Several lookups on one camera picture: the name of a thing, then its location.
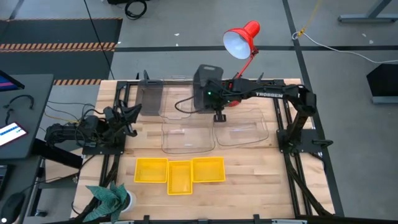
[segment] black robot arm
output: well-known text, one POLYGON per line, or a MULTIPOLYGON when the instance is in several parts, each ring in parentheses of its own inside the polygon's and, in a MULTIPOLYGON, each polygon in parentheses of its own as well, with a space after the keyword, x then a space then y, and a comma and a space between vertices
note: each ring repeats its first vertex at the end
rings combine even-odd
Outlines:
POLYGON ((213 109, 215 122, 225 122, 222 114, 225 106, 232 101, 242 101, 251 97, 286 99, 297 110, 292 124, 287 127, 286 141, 291 143, 301 140, 301 130, 308 117, 317 112, 317 97, 303 85, 266 85, 245 78, 232 80, 207 80, 203 87, 205 109, 213 109))
POLYGON ((44 139, 50 146, 66 140, 75 140, 79 146, 111 147, 118 144, 121 131, 128 136, 137 136, 137 131, 131 127, 131 123, 136 122, 141 107, 141 104, 130 108, 121 105, 119 106, 121 112, 106 107, 103 110, 105 118, 83 115, 78 124, 53 124, 47 128, 44 139))

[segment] lamp shade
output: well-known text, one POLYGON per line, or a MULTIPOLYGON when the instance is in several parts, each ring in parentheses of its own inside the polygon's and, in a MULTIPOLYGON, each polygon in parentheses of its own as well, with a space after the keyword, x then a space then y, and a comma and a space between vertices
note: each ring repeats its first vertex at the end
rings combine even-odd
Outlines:
POLYGON ((253 39, 259 31, 260 24, 257 21, 250 21, 243 28, 230 29, 224 33, 224 46, 232 56, 246 59, 254 50, 253 39))

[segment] lamp arm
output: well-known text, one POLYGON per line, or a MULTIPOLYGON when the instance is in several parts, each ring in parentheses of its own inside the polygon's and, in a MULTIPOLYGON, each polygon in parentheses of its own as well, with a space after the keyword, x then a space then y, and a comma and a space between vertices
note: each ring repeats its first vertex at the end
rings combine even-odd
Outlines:
POLYGON ((250 65, 251 61, 253 58, 259 53, 258 49, 254 47, 253 51, 251 52, 250 59, 246 62, 242 70, 235 76, 235 78, 240 78, 243 74, 243 72, 246 70, 246 68, 250 65))

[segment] white cable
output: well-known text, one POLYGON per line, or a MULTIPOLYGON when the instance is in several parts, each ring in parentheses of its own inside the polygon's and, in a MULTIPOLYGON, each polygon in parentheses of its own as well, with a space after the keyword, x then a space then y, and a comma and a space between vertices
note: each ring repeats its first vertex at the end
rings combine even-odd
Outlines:
MULTIPOLYGON (((295 32, 295 33, 292 35, 292 39, 293 39, 293 40, 297 40, 297 39, 298 39, 298 36, 297 36, 298 33, 299 33, 299 32, 295 32)), ((322 46, 322 47, 326 47, 327 49, 334 50, 335 52, 354 54, 354 55, 360 56, 360 57, 362 57, 362 58, 365 58, 366 60, 368 60, 368 61, 370 61, 370 62, 372 62, 372 63, 391 63, 391 62, 398 62, 398 60, 388 60, 388 61, 384 61, 384 62, 376 62, 376 61, 373 61, 373 60, 371 60, 371 59, 369 59, 369 58, 367 58, 367 57, 365 57, 365 56, 363 56, 363 55, 361 55, 361 54, 355 53, 355 52, 350 52, 350 51, 346 51, 346 50, 337 50, 337 49, 328 47, 328 46, 326 46, 326 45, 319 44, 318 42, 316 42, 315 40, 313 40, 311 37, 309 37, 306 33, 303 33, 303 34, 304 34, 306 37, 308 37, 308 39, 310 39, 310 40, 311 40, 314 44, 316 44, 316 45, 319 45, 319 46, 322 46)))

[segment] red desk lamp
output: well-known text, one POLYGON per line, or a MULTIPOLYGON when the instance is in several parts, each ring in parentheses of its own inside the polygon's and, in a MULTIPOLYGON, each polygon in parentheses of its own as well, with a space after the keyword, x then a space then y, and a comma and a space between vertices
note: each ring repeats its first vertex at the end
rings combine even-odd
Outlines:
MULTIPOLYGON (((254 46, 254 37, 260 31, 260 24, 257 21, 248 22, 243 28, 232 28, 224 33, 223 42, 227 51, 238 59, 247 59, 248 62, 234 78, 240 78, 249 66, 254 56, 259 52, 254 46)), ((238 101, 231 102, 229 106, 238 105, 238 101)))

